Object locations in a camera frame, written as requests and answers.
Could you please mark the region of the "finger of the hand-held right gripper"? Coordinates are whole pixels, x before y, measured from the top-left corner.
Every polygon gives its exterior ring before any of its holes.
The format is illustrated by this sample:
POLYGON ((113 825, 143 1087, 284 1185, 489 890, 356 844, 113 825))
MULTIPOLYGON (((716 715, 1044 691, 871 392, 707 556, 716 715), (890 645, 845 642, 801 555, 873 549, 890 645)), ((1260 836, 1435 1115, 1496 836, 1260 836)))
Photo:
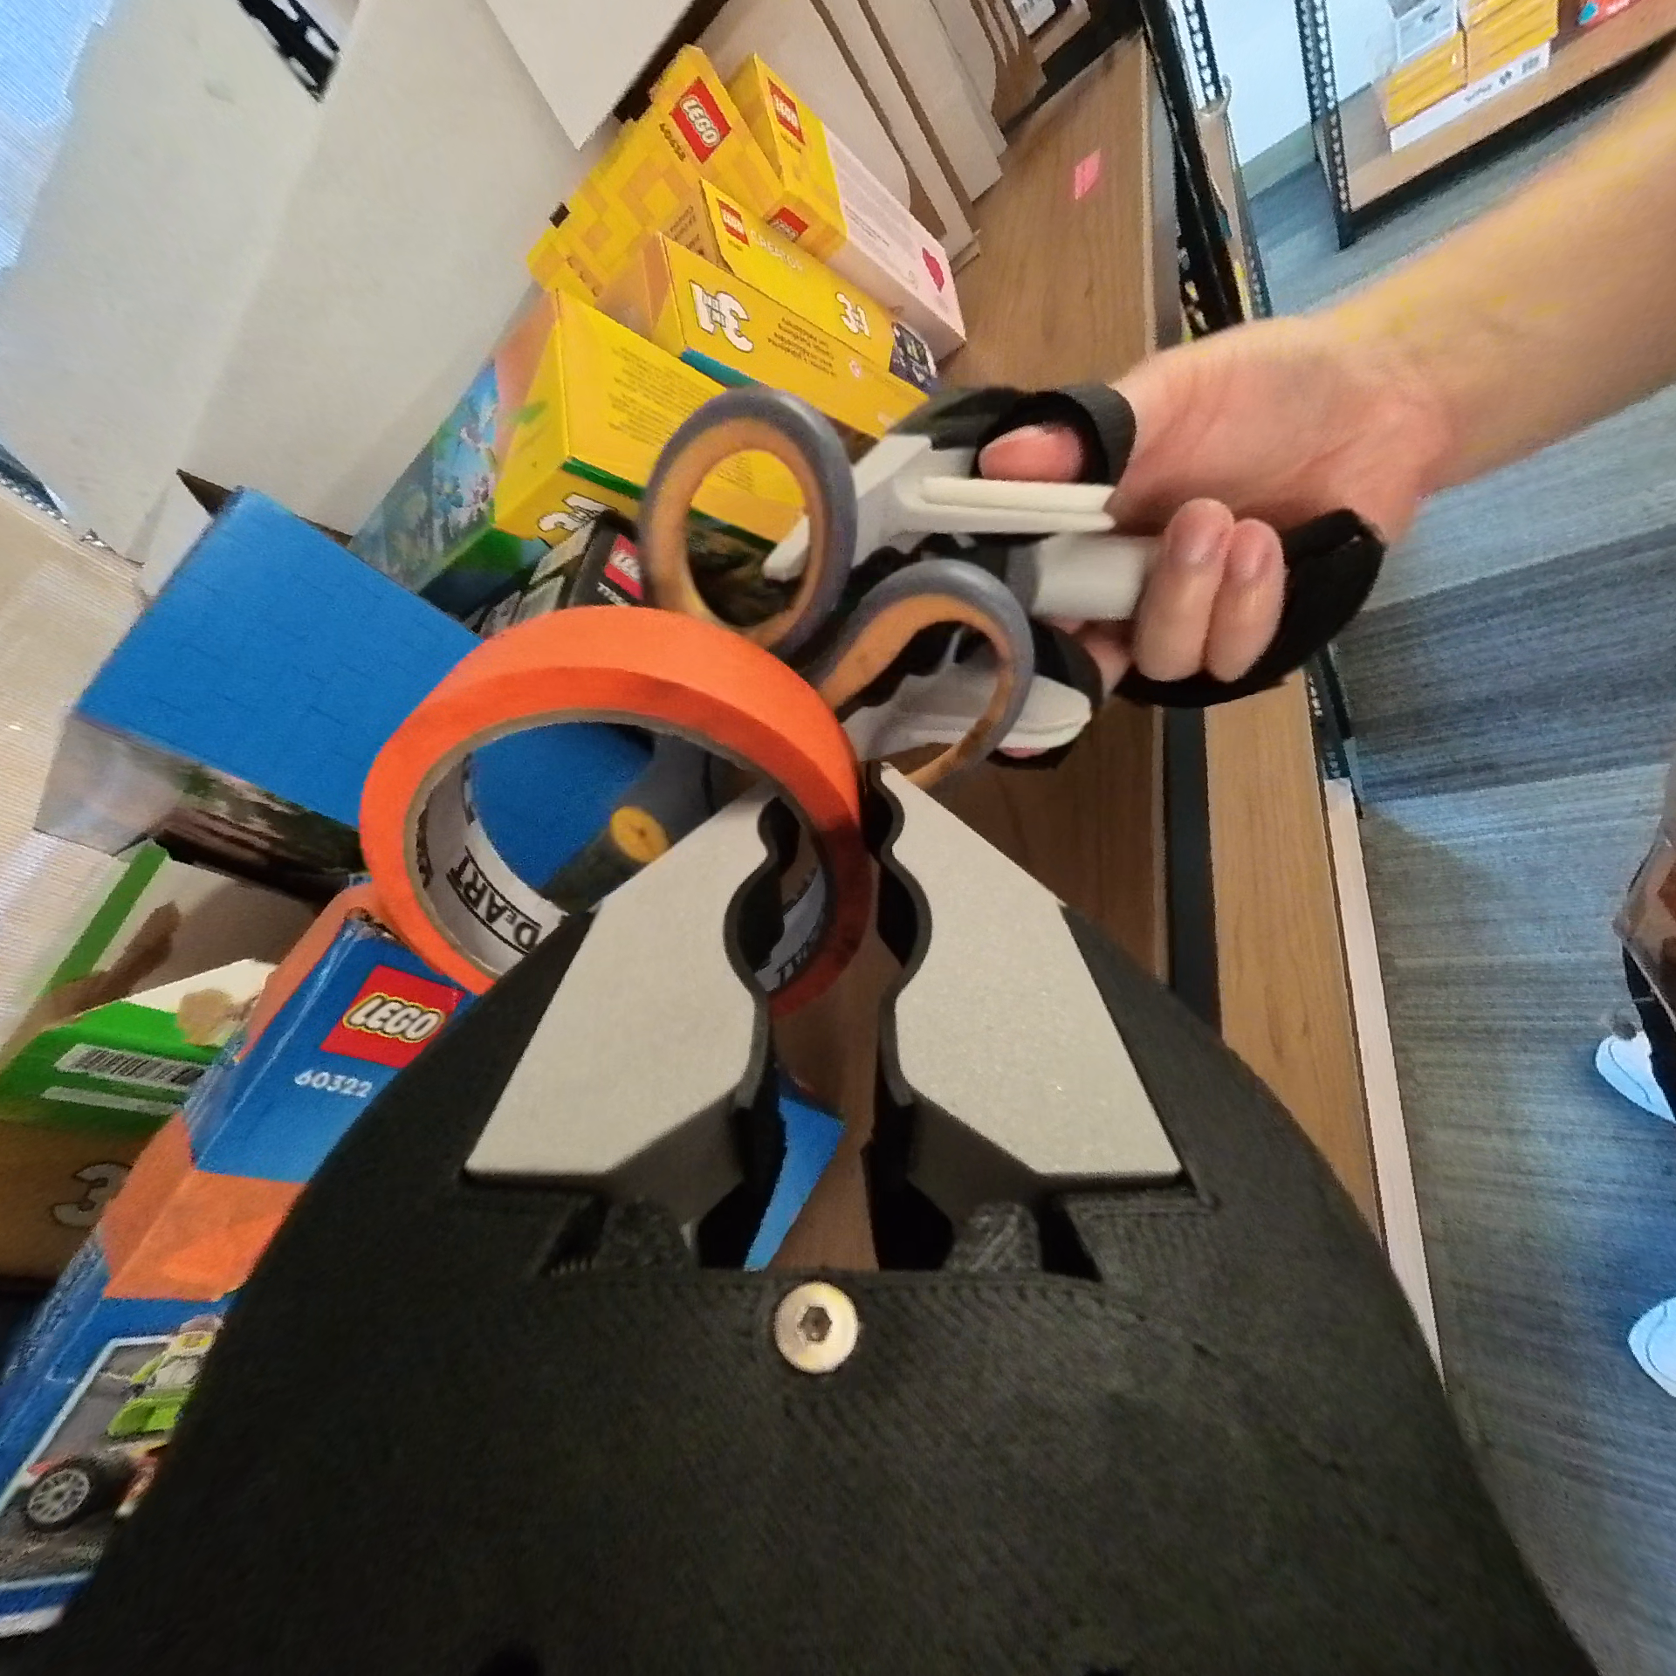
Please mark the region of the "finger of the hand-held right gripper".
POLYGON ((904 658, 878 668, 840 659, 838 710, 852 754, 875 762, 920 750, 911 776, 957 776, 1002 747, 1042 757, 1087 726, 1089 696, 1042 675, 1016 680, 995 722, 998 675, 990 651, 944 652, 927 673, 908 670, 904 658))

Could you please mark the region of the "grey orange handled scissors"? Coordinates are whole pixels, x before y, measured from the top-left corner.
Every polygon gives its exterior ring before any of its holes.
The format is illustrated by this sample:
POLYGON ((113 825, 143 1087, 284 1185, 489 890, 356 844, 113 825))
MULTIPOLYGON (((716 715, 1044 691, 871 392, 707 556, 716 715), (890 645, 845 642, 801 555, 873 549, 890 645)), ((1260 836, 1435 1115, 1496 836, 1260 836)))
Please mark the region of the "grey orange handled scissors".
POLYGON ((976 507, 934 499, 967 492, 974 390, 936 399, 888 431, 855 466, 827 418, 763 385, 702 403, 660 452, 639 502, 639 563, 662 610, 728 628, 787 663, 862 731, 862 761, 939 743, 916 785, 965 773, 1005 743, 1037 679, 1030 603, 1037 569, 1016 542, 981 542, 951 518, 976 507), (765 558, 775 610, 723 616, 702 590, 686 516, 702 481, 744 452, 782 464, 805 511, 765 558))

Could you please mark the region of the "black metal shelf rack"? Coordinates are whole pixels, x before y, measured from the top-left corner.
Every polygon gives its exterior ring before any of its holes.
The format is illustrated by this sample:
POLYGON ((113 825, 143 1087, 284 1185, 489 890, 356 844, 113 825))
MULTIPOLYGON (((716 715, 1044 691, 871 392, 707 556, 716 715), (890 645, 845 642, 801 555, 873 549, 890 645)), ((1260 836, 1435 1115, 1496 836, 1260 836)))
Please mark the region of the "black metal shelf rack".
MULTIPOLYGON (((1115 378, 1239 317, 1180 36, 1136 3, 1019 116, 957 272, 971 382, 1115 378), (1098 186, 1072 198, 1079 157, 1098 186)), ((950 804, 1098 923, 1267 1082, 1379 1235, 1442 1358, 1355 787, 1325 659, 1197 715, 1107 705, 1049 769, 986 766, 950 804)))

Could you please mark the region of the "person's leg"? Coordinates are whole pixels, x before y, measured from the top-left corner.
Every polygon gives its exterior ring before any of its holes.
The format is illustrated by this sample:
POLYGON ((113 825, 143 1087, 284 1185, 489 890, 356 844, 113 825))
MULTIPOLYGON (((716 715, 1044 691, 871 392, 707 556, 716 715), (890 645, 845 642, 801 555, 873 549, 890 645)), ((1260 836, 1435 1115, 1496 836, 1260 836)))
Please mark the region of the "person's leg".
POLYGON ((1665 808, 1620 909, 1615 932, 1664 1014, 1674 1022, 1674 820, 1665 808))

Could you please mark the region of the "shelf with yellow boxes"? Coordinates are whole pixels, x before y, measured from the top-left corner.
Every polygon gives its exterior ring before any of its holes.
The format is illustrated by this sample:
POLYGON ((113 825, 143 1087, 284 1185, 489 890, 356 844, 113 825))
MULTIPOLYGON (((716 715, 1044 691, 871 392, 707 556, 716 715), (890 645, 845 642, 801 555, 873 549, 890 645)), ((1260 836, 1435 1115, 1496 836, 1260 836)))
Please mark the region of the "shelf with yellow boxes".
POLYGON ((1674 38, 1671 1, 1376 3, 1376 73, 1344 94, 1330 3, 1294 13, 1339 249, 1623 92, 1674 38))

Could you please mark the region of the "person's right forearm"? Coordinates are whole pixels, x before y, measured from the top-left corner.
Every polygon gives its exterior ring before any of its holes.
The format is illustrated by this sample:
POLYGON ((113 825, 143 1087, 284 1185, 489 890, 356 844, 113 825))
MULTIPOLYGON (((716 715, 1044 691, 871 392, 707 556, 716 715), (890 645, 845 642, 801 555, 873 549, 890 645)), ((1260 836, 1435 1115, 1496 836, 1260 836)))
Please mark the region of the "person's right forearm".
POLYGON ((1355 303, 1416 429, 1403 495, 1473 483, 1672 384, 1674 68, 1355 303))

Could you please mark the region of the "blue toy car box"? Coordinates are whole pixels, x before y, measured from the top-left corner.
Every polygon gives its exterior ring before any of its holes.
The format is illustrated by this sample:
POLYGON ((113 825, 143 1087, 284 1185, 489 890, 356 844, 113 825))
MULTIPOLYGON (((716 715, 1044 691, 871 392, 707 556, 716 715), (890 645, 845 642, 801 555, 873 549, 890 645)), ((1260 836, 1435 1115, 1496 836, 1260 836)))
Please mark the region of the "blue toy car box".
POLYGON ((464 1162, 592 914, 485 993, 342 919, 211 1063, 3 1379, 3 1672, 834 1672, 880 1653, 885 1354, 780 1249, 847 1136, 782 1068, 728 1199, 464 1162))

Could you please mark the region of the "small black toy box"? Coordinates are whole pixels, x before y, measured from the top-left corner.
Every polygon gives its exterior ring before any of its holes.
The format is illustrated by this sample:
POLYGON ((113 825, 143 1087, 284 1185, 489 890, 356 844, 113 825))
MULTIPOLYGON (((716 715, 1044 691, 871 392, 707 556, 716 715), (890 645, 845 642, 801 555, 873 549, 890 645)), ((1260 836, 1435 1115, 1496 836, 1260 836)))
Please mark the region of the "small black toy box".
POLYGON ((635 521, 604 511, 539 555, 480 633, 489 635, 492 624, 504 630, 562 610, 620 605, 712 619, 770 647, 784 645, 798 590, 766 574, 772 548, 770 539, 696 513, 686 527, 684 591, 663 597, 646 577, 635 521))

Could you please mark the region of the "person's right hand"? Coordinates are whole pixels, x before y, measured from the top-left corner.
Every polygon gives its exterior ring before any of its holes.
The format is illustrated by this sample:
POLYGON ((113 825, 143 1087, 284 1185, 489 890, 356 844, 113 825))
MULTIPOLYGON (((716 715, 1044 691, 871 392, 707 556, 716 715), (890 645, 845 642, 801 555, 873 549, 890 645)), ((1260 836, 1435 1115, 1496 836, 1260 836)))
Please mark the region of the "person's right hand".
POLYGON ((1281 624, 1283 532, 1349 509, 1393 539, 1435 488, 1451 417, 1393 345, 1335 312, 1257 321, 1136 364, 1114 390, 1135 415, 1112 485, 1122 534, 1159 553, 1126 621, 1060 617, 1108 689, 1136 670, 1245 677, 1281 624))

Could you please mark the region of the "large yellow toy box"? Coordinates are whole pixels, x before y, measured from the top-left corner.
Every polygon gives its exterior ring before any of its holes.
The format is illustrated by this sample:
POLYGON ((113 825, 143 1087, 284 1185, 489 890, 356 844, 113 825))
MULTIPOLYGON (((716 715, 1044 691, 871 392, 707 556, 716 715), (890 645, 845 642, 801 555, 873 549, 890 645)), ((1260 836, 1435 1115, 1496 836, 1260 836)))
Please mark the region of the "large yellow toy box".
POLYGON ((660 450, 721 390, 593 303, 539 291, 349 548, 471 617, 600 514, 635 521, 660 450))

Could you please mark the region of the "row of cardboard boxes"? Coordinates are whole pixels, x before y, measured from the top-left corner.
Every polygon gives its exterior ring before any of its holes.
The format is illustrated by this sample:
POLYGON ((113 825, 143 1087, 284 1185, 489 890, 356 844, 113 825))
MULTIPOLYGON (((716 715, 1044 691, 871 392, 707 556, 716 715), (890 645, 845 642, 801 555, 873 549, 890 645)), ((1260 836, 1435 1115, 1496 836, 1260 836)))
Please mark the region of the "row of cardboard boxes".
POLYGON ((978 200, 998 181, 1005 125, 1046 95, 1030 3, 730 1, 698 43, 723 74, 749 55, 791 87, 943 244, 979 251, 978 200))

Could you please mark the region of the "flat yellow toy box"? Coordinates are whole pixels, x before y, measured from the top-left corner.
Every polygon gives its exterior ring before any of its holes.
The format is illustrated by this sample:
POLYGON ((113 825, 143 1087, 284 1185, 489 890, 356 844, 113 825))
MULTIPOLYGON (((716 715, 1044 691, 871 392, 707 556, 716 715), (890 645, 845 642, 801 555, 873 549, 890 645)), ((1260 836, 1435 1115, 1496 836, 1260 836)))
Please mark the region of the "flat yellow toy box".
POLYGON ((929 403, 922 387, 663 233, 639 240, 609 312, 710 380, 782 390, 868 441, 929 403))

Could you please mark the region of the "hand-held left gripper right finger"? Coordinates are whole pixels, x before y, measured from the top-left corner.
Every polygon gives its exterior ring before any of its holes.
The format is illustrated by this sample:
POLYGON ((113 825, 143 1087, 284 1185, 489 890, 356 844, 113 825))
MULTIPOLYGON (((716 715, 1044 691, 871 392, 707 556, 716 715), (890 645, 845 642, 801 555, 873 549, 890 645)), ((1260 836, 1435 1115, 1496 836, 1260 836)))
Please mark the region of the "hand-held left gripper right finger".
POLYGON ((871 775, 880 1007, 869 1187, 969 1216, 1187 1180, 1065 904, 894 766, 871 775))

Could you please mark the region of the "large white box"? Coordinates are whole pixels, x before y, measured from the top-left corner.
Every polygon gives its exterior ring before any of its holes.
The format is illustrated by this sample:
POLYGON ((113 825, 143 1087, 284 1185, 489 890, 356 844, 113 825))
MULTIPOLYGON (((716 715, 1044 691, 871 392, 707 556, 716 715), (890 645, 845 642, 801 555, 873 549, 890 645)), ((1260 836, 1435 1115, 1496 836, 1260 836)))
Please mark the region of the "large white box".
POLYGON ((120 3, 3 274, 3 443, 141 565, 181 474, 351 534, 532 286, 684 3, 354 3, 321 95, 239 3, 120 3))

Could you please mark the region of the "orange masking tape roll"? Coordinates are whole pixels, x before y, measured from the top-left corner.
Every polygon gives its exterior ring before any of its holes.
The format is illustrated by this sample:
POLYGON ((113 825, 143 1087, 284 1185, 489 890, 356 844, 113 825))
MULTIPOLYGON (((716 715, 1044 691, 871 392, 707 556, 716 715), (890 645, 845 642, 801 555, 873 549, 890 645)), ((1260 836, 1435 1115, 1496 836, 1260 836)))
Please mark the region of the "orange masking tape roll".
POLYGON ((869 919, 862 768, 815 687, 721 624, 635 605, 550 612, 482 640, 387 736, 359 799, 359 846, 377 914, 435 972, 489 991, 564 912, 518 879, 469 822, 429 808, 483 745, 559 722, 655 726, 765 778, 808 830, 824 912, 761 975, 789 1016, 824 996, 869 919))

